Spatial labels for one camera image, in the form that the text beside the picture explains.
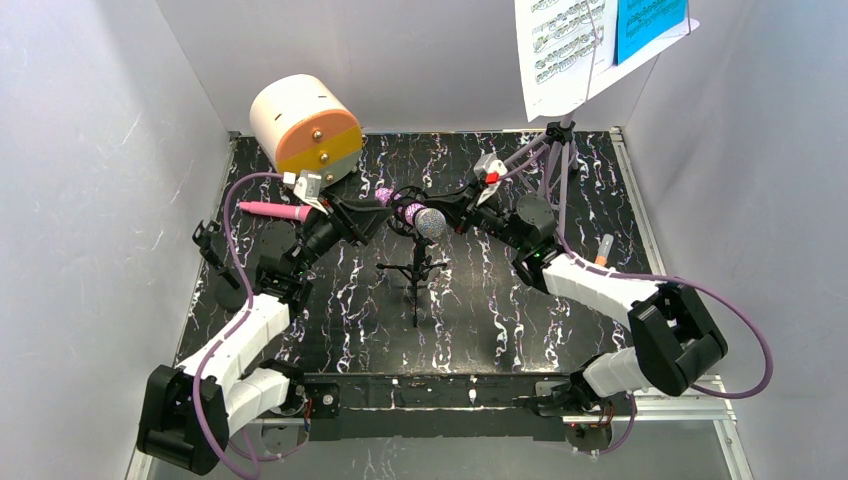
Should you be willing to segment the silver mesh studio microphone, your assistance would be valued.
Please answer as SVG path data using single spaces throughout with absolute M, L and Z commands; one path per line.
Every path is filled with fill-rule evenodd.
M 375 198 L 391 210 L 388 226 L 398 235 L 435 241 L 447 232 L 443 213 L 424 205 L 426 194 L 419 187 L 383 187 L 375 191 Z

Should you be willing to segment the pink microphone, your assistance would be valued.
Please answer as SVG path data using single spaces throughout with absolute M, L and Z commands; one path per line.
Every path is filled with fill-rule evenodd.
M 259 201 L 242 201 L 238 207 L 247 213 L 303 222 L 312 210 L 309 205 L 290 205 Z

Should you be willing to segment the black tripod microphone stand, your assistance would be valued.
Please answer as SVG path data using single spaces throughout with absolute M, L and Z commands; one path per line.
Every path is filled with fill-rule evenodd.
M 418 239 L 413 237 L 405 237 L 413 241 L 412 262 L 407 265 L 389 265 L 377 264 L 376 267 L 380 270 L 396 270 L 410 282 L 408 291 L 411 293 L 413 313 L 412 326 L 419 326 L 418 316 L 418 291 L 424 286 L 428 280 L 429 274 L 434 269 L 443 269 L 447 266 L 445 262 L 434 263 L 432 257 L 427 253 L 427 248 L 435 243 L 435 241 Z

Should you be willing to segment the black round-base mic stand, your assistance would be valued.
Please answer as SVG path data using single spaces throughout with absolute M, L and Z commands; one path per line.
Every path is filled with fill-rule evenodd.
M 247 302 L 248 289 L 243 279 L 224 263 L 213 247 L 213 240 L 220 230 L 221 226 L 217 222 L 205 224 L 201 220 L 192 234 L 192 240 L 216 277 L 212 281 L 215 301 L 226 312 L 236 313 Z

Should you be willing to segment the lilac music stand tripod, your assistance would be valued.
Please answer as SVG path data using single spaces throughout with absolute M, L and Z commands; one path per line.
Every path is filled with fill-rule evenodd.
M 571 152 L 574 145 L 574 113 L 564 115 L 559 121 L 550 122 L 545 131 L 533 137 L 517 151 L 512 153 L 504 164 L 510 167 L 519 159 L 534 154 L 545 155 L 542 163 L 542 181 L 537 194 L 545 200 L 551 200 L 554 176 L 560 173 L 560 179 L 568 181 L 575 155 Z

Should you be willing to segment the white sheet music page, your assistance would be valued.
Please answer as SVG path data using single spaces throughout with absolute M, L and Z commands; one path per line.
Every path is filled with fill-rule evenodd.
M 687 2 L 683 22 L 615 64 L 619 0 L 514 3 L 516 43 L 527 119 L 573 112 L 691 34 L 699 22 Z

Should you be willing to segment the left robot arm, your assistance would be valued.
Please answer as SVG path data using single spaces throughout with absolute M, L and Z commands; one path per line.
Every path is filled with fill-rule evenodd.
M 268 224 L 256 250 L 250 297 L 192 356 L 149 375 L 136 447 L 198 474 L 219 462 L 231 436 L 291 398 L 301 372 L 273 360 L 251 364 L 300 315 L 312 284 L 312 265 L 340 242 L 368 243 L 393 211 L 377 200 L 327 195 L 298 227 Z

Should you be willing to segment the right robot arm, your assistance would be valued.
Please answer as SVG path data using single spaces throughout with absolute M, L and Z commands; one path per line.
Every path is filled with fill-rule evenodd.
M 550 204 L 535 195 L 502 209 L 474 184 L 424 199 L 457 233 L 471 227 L 512 247 L 513 268 L 528 286 L 577 301 L 622 325 L 632 346 L 598 355 L 571 375 L 572 394 L 600 400 L 656 388 L 679 396 L 723 359 L 728 345 L 694 288 L 635 279 L 589 264 L 559 242 Z

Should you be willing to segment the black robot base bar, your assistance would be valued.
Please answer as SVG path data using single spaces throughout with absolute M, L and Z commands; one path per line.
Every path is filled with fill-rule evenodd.
M 610 442 L 616 401 L 592 401 L 564 374 L 318 374 L 296 379 L 262 426 L 305 420 L 314 441 L 529 437 Z

